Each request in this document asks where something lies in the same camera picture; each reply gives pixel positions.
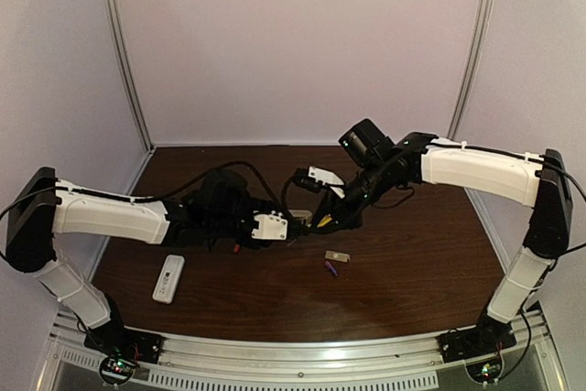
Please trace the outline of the grey remote control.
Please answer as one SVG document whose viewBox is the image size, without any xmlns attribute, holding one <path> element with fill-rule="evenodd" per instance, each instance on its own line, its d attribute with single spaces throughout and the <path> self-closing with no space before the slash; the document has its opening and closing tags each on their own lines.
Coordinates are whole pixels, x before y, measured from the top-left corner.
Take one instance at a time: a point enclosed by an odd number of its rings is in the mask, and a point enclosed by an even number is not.
<svg viewBox="0 0 586 391">
<path fill-rule="evenodd" d="M 310 223 L 313 217 L 313 213 L 310 210 L 290 210 L 290 215 L 295 219 L 303 223 Z"/>
</svg>

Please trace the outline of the grey battery cover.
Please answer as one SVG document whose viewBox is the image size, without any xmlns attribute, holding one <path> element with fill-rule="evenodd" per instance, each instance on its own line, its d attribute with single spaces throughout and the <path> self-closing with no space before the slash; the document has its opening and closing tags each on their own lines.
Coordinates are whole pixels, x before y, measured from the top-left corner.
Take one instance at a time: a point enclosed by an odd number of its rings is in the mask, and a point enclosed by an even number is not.
<svg viewBox="0 0 586 391">
<path fill-rule="evenodd" d="M 349 263 L 351 261 L 351 256 L 349 254 L 336 252 L 336 251 L 326 251 L 324 258 L 326 260 L 341 262 L 341 263 Z"/>
</svg>

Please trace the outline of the yellow handled screwdriver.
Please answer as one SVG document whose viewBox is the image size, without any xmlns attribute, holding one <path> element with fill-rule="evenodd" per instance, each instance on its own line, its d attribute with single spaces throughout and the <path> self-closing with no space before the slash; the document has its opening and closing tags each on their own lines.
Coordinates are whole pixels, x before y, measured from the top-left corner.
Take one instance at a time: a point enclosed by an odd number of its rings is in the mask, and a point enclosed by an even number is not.
<svg viewBox="0 0 586 391">
<path fill-rule="evenodd" d="M 323 218 L 322 218 L 322 219 L 319 221 L 319 223 L 317 224 L 317 227 L 318 227 L 318 228 L 324 227 L 325 225 L 327 225 L 327 224 L 328 224 L 328 223 L 330 223 L 330 222 L 331 222 L 331 216 L 330 216 L 329 214 L 328 214 L 328 215 L 325 215 L 325 216 L 324 216 L 324 217 L 323 217 Z"/>
</svg>

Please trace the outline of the white remote control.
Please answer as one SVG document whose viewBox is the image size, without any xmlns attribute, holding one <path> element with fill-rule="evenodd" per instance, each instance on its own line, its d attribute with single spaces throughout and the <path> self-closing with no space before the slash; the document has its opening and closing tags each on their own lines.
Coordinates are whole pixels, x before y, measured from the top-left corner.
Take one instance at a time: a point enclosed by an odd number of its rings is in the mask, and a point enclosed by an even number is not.
<svg viewBox="0 0 586 391">
<path fill-rule="evenodd" d="M 152 299 L 162 304 L 171 304 L 185 265 L 185 258 L 181 255 L 168 255 L 163 263 Z"/>
</svg>

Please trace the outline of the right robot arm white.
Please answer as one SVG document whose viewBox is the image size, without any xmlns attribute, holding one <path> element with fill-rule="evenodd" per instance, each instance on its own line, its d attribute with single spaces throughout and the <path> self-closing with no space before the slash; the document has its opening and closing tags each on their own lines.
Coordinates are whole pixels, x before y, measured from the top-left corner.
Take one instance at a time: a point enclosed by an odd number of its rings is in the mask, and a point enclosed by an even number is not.
<svg viewBox="0 0 586 391">
<path fill-rule="evenodd" d="M 391 189 L 414 184 L 462 188 L 531 211 L 528 229 L 504 278 L 488 300 L 480 325 L 505 326 L 570 249 L 573 200 L 570 177 L 555 149 L 516 153 L 412 132 L 394 142 L 369 119 L 349 129 L 340 146 L 358 167 L 349 182 L 312 167 L 309 176 L 331 192 L 322 206 L 319 233 L 359 225 L 363 211 Z"/>
</svg>

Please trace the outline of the purple battery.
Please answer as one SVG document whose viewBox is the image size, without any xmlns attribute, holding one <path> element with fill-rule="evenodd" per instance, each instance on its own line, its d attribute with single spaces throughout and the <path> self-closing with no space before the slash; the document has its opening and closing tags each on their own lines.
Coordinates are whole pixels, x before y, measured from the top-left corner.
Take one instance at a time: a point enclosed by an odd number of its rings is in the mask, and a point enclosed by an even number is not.
<svg viewBox="0 0 586 391">
<path fill-rule="evenodd" d="M 336 270 L 336 268 L 333 266 L 333 264 L 332 264 L 332 263 L 330 263 L 329 261 L 325 261 L 325 262 L 324 262 L 324 265 L 327 267 L 327 269 L 330 271 L 330 273 L 331 273 L 331 274 L 332 274 L 334 277 L 337 277 L 337 276 L 339 275 L 339 274 L 338 274 L 338 271 Z"/>
</svg>

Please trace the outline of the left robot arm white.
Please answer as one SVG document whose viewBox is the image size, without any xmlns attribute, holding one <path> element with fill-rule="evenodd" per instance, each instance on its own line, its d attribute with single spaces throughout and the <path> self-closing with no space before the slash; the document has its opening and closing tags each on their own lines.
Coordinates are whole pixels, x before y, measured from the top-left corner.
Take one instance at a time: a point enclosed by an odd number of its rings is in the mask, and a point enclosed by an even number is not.
<svg viewBox="0 0 586 391">
<path fill-rule="evenodd" d="M 95 234 L 184 247 L 223 238 L 259 247 L 284 240 L 288 221 L 272 202 L 252 197 L 231 170 L 213 170 L 180 200 L 138 198 L 79 187 L 40 168 L 4 212 L 4 258 L 35 277 L 89 329 L 119 328 L 114 305 L 54 245 L 57 234 Z"/>
</svg>

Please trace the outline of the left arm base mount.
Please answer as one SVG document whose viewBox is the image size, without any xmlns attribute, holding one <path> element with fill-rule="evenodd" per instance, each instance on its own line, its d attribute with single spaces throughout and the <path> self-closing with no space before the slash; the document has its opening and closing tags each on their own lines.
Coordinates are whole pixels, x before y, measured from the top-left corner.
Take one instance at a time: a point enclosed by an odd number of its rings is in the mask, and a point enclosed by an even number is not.
<svg viewBox="0 0 586 391">
<path fill-rule="evenodd" d="M 164 338 L 155 333 L 124 329 L 121 336 L 88 330 L 86 348 L 135 363 L 157 364 Z"/>
</svg>

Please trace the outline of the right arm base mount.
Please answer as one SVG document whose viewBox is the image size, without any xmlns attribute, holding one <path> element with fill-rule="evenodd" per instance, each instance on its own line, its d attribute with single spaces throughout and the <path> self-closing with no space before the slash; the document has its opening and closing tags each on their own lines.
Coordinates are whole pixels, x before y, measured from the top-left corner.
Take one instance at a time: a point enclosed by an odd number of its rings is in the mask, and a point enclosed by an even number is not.
<svg viewBox="0 0 586 391">
<path fill-rule="evenodd" d="M 444 332 L 437 337 L 437 342 L 443 362 L 451 363 L 514 347 L 516 338 L 510 325 L 477 325 Z"/>
</svg>

